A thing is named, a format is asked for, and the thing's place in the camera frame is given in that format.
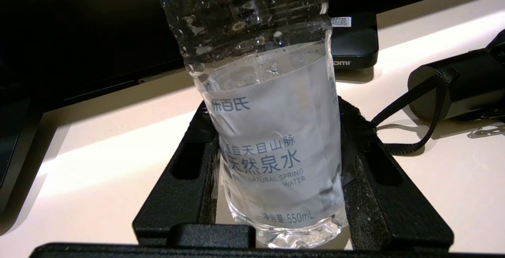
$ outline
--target white table surface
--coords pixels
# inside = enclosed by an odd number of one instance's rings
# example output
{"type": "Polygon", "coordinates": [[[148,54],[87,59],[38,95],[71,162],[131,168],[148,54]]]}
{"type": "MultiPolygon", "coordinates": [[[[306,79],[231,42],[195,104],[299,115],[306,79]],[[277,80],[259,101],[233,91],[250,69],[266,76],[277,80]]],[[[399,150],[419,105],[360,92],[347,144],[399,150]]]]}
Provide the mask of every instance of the white table surface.
{"type": "MultiPolygon", "coordinates": [[[[505,0],[427,0],[377,22],[373,80],[337,76],[339,95],[369,120],[407,91],[419,65],[486,46],[505,28],[505,0]]],[[[49,242],[136,244],[133,218],[201,101],[177,73],[46,113],[38,137],[56,132],[18,219],[0,236],[0,257],[27,258],[49,242]]],[[[415,142],[427,130],[403,111],[387,124],[400,129],[380,130],[384,142],[415,142]]],[[[454,231],[451,251],[505,253],[504,135],[503,123],[443,122],[423,153],[395,157],[454,231]],[[488,129],[498,132],[469,136],[488,129]]]]}

